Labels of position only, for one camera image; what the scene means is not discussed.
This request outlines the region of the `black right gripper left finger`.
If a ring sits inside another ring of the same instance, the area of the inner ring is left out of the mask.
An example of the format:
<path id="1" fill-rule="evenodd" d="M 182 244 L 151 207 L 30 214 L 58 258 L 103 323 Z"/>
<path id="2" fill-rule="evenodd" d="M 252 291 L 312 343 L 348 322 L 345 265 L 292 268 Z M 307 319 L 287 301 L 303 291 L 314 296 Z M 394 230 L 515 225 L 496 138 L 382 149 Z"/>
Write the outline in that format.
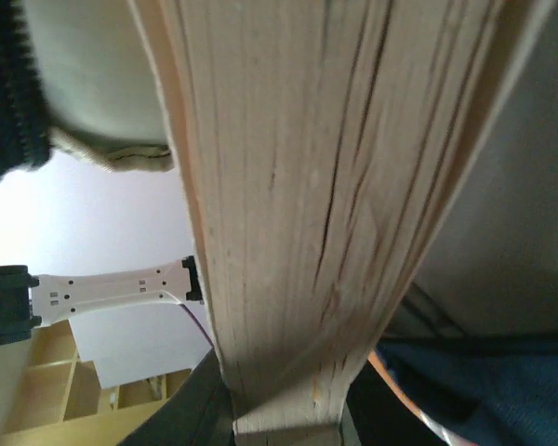
<path id="1" fill-rule="evenodd" d="M 234 445 L 231 394 L 210 350 L 165 404 L 120 441 L 122 446 Z"/>

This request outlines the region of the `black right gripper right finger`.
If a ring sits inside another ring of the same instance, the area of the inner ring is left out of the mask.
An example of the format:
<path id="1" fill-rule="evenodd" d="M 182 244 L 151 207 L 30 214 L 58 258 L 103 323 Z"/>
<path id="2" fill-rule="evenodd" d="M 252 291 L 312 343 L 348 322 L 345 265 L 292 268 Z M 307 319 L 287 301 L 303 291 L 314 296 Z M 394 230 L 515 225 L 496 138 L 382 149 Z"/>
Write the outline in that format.
<path id="1" fill-rule="evenodd" d="M 362 445 L 442 444 L 442 440 L 405 407 L 370 361 L 352 381 L 346 405 Z"/>

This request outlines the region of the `navy blue student backpack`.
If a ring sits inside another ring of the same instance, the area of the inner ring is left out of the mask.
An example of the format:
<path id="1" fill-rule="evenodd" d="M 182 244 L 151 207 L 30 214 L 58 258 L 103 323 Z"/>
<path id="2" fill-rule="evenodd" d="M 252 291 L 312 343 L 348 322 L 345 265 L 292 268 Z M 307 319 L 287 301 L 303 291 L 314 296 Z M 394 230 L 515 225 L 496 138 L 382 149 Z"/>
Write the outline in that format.
<path id="1" fill-rule="evenodd" d="M 179 172 L 134 1 L 0 1 L 0 181 Z M 426 426 L 558 445 L 558 1 L 370 361 Z M 201 326 L 215 351 L 207 322 Z"/>

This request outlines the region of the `orange treehouse book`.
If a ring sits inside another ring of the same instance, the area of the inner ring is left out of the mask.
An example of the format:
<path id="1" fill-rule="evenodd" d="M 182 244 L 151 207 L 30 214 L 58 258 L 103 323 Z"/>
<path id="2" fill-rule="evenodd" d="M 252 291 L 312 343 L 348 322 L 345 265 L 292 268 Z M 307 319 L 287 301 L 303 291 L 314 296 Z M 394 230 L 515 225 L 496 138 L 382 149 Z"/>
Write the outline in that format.
<path id="1" fill-rule="evenodd" d="M 552 1 L 134 1 L 240 445 L 337 445 L 348 389 Z"/>

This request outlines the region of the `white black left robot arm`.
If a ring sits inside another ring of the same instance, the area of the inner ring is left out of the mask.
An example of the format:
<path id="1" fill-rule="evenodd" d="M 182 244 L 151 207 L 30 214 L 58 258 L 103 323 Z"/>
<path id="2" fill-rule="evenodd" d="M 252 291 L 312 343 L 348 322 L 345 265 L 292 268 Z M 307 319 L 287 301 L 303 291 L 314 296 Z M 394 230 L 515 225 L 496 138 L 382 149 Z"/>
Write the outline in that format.
<path id="1" fill-rule="evenodd" d="M 0 346 L 30 339 L 35 328 L 99 310 L 203 301 L 193 256 L 150 269 L 76 277 L 0 266 Z"/>

